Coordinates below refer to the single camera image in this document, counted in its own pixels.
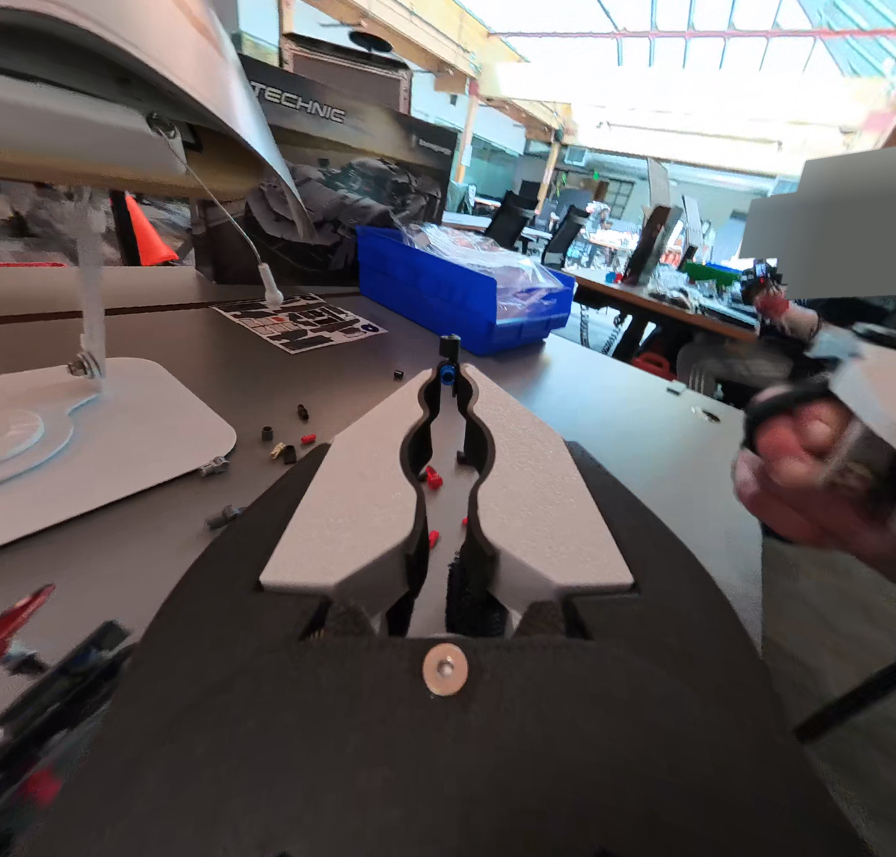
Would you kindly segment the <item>dark lego box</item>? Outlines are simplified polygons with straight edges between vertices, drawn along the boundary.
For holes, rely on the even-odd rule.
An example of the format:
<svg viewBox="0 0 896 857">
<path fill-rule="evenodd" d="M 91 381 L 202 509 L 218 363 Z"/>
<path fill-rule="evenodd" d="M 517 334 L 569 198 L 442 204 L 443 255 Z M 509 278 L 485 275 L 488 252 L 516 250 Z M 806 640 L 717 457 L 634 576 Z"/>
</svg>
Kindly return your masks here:
<svg viewBox="0 0 896 857">
<path fill-rule="evenodd" d="M 239 54 L 310 224 L 299 231 L 271 172 L 244 196 L 192 202 L 197 271 L 221 285 L 357 285 L 357 229 L 439 224 L 457 136 L 378 103 Z"/>
</svg>

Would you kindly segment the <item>scattered loose lego pieces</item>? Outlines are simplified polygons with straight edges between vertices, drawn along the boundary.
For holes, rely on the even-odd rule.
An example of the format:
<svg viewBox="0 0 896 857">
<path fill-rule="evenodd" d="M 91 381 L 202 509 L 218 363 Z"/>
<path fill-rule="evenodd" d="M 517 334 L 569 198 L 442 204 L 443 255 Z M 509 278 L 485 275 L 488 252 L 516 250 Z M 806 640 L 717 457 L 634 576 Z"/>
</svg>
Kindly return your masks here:
<svg viewBox="0 0 896 857">
<path fill-rule="evenodd" d="M 409 549 L 427 526 L 427 497 L 444 484 L 433 464 L 431 424 L 442 395 L 437 366 L 419 373 L 383 402 L 310 449 L 321 463 L 287 519 L 274 551 L 326 567 L 373 562 Z"/>
</svg>

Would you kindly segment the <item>person's right hand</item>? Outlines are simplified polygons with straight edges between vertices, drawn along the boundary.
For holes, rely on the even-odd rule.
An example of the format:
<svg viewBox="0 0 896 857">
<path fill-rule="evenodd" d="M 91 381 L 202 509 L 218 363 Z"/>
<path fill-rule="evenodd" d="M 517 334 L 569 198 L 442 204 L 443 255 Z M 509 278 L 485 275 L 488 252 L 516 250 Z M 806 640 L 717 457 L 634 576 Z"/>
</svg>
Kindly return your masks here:
<svg viewBox="0 0 896 857">
<path fill-rule="evenodd" d="M 894 529 L 823 482 L 826 459 L 851 421 L 849 409 L 831 397 L 768 418 L 756 428 L 755 447 L 741 448 L 734 461 L 734 492 L 785 541 L 842 552 L 894 583 Z"/>
</svg>

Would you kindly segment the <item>orange traffic cone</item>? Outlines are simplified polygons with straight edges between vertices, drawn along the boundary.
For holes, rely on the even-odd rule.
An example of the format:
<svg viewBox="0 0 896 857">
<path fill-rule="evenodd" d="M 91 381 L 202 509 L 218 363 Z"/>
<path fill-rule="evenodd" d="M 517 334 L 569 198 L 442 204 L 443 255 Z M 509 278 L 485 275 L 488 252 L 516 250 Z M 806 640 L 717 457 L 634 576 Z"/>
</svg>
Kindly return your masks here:
<svg viewBox="0 0 896 857">
<path fill-rule="evenodd" d="M 178 261 L 133 197 L 120 190 L 109 191 L 108 197 L 123 265 L 159 267 Z"/>
</svg>

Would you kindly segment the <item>wooden top desk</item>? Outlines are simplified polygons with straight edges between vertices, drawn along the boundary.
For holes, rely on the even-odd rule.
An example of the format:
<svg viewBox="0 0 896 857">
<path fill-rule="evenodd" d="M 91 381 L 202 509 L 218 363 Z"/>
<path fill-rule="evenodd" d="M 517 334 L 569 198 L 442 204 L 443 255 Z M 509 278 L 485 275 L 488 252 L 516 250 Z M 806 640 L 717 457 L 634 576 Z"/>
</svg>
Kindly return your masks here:
<svg viewBox="0 0 896 857">
<path fill-rule="evenodd" d="M 648 325 L 686 328 L 707 332 L 724 340 L 753 343 L 758 328 L 746 326 L 738 319 L 707 316 L 699 310 L 690 310 L 652 297 L 642 286 L 628 287 L 620 283 L 606 283 L 594 276 L 573 273 L 574 301 L 583 308 L 611 308 L 618 316 L 629 319 L 622 324 L 621 335 L 609 348 L 608 355 L 624 363 L 631 363 L 643 342 Z"/>
</svg>

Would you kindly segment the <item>blue black lego connector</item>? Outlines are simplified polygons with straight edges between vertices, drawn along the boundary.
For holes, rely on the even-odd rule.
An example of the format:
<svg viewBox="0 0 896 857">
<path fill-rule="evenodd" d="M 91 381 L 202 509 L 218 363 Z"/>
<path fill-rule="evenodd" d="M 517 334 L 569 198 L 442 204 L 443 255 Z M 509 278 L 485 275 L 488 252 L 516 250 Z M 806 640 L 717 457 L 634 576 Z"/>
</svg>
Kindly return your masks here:
<svg viewBox="0 0 896 857">
<path fill-rule="evenodd" d="M 456 400 L 459 381 L 462 376 L 460 353 L 461 338 L 456 335 L 441 336 L 439 342 L 440 361 L 436 376 L 441 386 L 449 388 L 451 396 Z"/>
</svg>

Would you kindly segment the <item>black office chair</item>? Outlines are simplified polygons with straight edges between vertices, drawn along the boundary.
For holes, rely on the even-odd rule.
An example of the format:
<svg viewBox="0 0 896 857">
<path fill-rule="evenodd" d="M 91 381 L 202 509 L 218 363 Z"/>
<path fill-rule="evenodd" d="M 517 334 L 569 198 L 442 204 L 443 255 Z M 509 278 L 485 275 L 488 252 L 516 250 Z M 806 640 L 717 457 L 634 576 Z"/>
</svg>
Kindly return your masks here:
<svg viewBox="0 0 896 857">
<path fill-rule="evenodd" d="M 587 224 L 589 212 L 575 205 L 569 205 L 566 214 L 550 241 L 545 246 L 541 263 L 552 270 L 562 270 L 566 264 L 566 257 L 582 228 Z"/>
<path fill-rule="evenodd" d="M 533 222 L 539 201 L 537 198 L 521 197 L 507 191 L 498 210 L 483 231 L 483 237 L 491 239 L 497 246 L 514 250 L 524 228 Z"/>
</svg>

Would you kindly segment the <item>lego instruction book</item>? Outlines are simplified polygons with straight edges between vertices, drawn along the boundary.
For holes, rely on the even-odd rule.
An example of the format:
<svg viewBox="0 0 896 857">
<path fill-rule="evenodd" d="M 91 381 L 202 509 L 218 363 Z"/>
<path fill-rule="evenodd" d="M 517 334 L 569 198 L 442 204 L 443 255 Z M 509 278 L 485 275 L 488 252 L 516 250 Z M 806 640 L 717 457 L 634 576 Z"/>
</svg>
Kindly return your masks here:
<svg viewBox="0 0 896 857">
<path fill-rule="evenodd" d="M 1 0 L 2 179 L 165 197 L 280 183 L 315 229 L 206 0 Z"/>
</svg>

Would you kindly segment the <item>black white sticker sheet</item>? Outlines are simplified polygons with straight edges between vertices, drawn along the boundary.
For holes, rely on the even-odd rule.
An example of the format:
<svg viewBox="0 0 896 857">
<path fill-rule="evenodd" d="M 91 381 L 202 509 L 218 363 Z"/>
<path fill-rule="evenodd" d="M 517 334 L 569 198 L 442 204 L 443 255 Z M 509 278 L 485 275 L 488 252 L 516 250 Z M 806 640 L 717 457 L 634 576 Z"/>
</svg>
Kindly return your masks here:
<svg viewBox="0 0 896 857">
<path fill-rule="evenodd" d="M 352 344 L 387 333 L 382 325 L 314 294 L 286 297 L 276 312 L 264 301 L 242 301 L 212 308 L 290 355 Z"/>
</svg>

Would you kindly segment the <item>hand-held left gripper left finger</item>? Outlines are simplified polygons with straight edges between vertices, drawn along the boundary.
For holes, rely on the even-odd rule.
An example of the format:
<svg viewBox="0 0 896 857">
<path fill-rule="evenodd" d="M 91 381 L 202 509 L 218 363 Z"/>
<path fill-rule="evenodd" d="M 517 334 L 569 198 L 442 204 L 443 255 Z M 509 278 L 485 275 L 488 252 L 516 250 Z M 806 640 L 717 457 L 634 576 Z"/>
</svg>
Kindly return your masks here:
<svg viewBox="0 0 896 857">
<path fill-rule="evenodd" d="M 440 395 L 425 370 L 333 438 L 260 575 L 264 591 L 355 605 L 387 635 L 408 634 L 428 572 L 418 474 Z"/>
</svg>

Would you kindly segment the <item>white book stand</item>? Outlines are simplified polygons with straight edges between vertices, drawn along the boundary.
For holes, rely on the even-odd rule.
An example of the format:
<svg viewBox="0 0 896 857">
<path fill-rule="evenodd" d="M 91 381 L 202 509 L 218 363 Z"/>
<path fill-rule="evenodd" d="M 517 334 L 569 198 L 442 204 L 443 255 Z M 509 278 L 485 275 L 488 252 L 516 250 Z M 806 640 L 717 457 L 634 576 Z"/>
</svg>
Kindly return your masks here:
<svg viewBox="0 0 896 857">
<path fill-rule="evenodd" d="M 75 181 L 99 162 L 101 186 L 183 171 L 173 117 L 2 70 L 2 153 L 24 171 L 3 180 Z M 87 179 L 56 211 L 75 243 L 80 349 L 66 366 L 2 374 L 1 542 L 5 546 L 213 464 L 234 429 L 160 364 L 106 358 L 101 199 Z"/>
</svg>

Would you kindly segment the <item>clear plastic bags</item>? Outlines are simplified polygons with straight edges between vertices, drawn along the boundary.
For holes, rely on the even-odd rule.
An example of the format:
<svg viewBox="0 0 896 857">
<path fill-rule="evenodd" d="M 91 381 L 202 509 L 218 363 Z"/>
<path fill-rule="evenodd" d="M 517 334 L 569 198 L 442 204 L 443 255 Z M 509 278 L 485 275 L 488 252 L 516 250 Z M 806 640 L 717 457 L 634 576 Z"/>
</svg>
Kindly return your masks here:
<svg viewBox="0 0 896 857">
<path fill-rule="evenodd" d="M 484 233 L 436 224 L 405 224 L 400 231 L 405 245 L 474 273 L 477 282 L 494 284 L 499 323 L 543 321 L 568 310 L 569 290 L 557 273 Z"/>
</svg>

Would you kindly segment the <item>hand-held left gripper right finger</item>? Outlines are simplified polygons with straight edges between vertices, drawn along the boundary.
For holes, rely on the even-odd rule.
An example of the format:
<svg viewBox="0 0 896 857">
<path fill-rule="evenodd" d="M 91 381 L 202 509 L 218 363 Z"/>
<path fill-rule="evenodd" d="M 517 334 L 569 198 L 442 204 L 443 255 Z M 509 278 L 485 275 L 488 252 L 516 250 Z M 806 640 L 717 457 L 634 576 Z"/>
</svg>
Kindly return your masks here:
<svg viewBox="0 0 896 857">
<path fill-rule="evenodd" d="M 476 470 L 449 568 L 446 629 L 503 637 L 536 604 L 632 594 L 635 579 L 565 439 L 481 370 L 456 383 L 463 456 Z"/>
</svg>

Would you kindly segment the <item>blue storage bin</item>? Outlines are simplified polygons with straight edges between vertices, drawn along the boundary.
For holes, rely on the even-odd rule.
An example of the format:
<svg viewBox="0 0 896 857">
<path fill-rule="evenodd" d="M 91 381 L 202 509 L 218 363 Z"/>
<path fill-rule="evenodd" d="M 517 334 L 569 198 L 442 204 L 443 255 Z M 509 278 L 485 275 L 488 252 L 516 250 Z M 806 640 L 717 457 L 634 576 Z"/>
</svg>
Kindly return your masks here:
<svg viewBox="0 0 896 857">
<path fill-rule="evenodd" d="M 496 287 L 472 272 L 420 253 L 396 230 L 358 226 L 357 271 L 363 297 L 439 336 L 456 335 L 476 356 L 490 356 L 542 342 L 569 318 L 571 276 L 556 272 L 569 290 L 567 312 L 543 321 L 496 321 Z"/>
</svg>

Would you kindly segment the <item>small black lego assembly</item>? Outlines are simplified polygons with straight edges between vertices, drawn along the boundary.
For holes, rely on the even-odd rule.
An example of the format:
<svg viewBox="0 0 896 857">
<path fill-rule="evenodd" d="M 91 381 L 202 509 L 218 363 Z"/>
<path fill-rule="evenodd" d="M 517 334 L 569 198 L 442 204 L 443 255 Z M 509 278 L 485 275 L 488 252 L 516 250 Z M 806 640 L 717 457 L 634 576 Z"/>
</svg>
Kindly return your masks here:
<svg viewBox="0 0 896 857">
<path fill-rule="evenodd" d="M 48 583 L 2 612 L 2 673 L 26 689 L 1 714 L 1 854 L 13 855 L 52 806 L 88 749 L 135 648 L 116 620 L 60 661 L 46 662 L 21 631 L 56 591 Z"/>
</svg>

